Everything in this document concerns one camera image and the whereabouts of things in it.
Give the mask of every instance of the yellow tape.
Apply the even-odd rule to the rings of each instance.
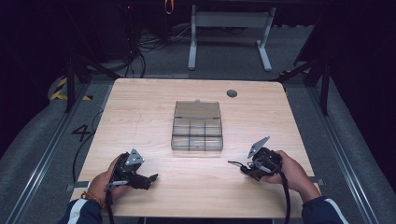
[[[67,100],[67,95],[61,95],[61,90],[64,87],[64,84],[67,83],[67,77],[62,78],[62,80],[59,82],[58,86],[56,87],[55,92],[52,94],[50,97],[51,100]],[[82,98],[82,100],[92,100],[93,96],[91,95],[86,95]]]
[[[289,73],[289,72],[291,72],[291,71],[282,71],[282,72],[279,73],[279,75],[280,75],[280,76],[284,76],[284,75],[285,75],[285,72],[286,72],[286,73]],[[300,74],[301,74],[301,75],[308,75],[308,73],[309,73],[309,70],[305,70],[305,71],[301,72]]]

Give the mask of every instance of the wooden table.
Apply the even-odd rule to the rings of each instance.
[[[227,96],[227,90],[237,96]],[[221,153],[178,153],[171,148],[176,101],[219,102]],[[222,80],[118,79],[79,181],[92,180],[132,148],[145,158],[140,175],[159,174],[149,190],[130,189],[113,205],[115,216],[284,217],[281,185],[259,183],[227,161],[247,163],[253,143],[284,150],[313,176],[304,145],[279,83]],[[75,189],[72,199],[81,189]],[[290,191],[291,216],[302,201]]]

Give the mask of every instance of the round hole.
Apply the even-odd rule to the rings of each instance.
[[[228,90],[227,95],[234,98],[238,95],[238,92],[236,92],[235,90]]]

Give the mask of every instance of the orange bracelet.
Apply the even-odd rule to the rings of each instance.
[[[99,203],[99,205],[102,207],[102,209],[106,206],[105,203],[102,203],[102,200],[100,200],[100,198],[94,196],[93,194],[91,194],[91,193],[89,193],[87,191],[84,191],[81,194],[81,198],[85,199],[85,200],[94,200],[94,201],[96,201],[97,203]]]

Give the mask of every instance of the person's right hand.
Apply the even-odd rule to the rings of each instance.
[[[319,197],[320,193],[317,187],[311,182],[300,163],[289,157],[288,154],[282,150],[276,153],[282,157],[282,172],[288,179],[289,189],[299,192],[304,203]],[[280,175],[265,175],[262,177],[262,181],[271,184],[282,183]]]
[[[88,189],[88,192],[90,194],[99,198],[103,203],[106,201],[106,191],[105,191],[106,185],[108,184],[108,181],[111,177],[111,174],[113,173],[114,166],[116,165],[118,159],[119,156],[116,159],[114,159],[113,162],[110,163],[107,171],[97,175],[91,182],[90,187]],[[111,193],[113,196],[113,200],[120,197],[127,189],[129,189],[129,187],[126,185],[117,186],[117,187],[112,186]]]

